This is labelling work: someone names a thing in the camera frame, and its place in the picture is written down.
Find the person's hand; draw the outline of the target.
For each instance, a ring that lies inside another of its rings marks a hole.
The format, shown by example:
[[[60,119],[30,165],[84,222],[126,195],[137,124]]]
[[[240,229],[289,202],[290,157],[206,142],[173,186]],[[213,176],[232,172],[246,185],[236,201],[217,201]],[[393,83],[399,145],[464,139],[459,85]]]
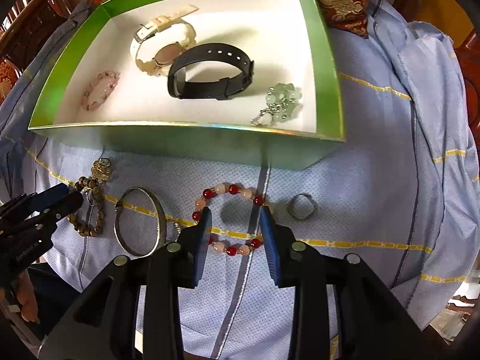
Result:
[[[13,286],[16,298],[21,304],[21,315],[25,321],[35,322],[38,318],[38,303],[34,294],[32,282],[27,271],[17,277],[17,284]]]

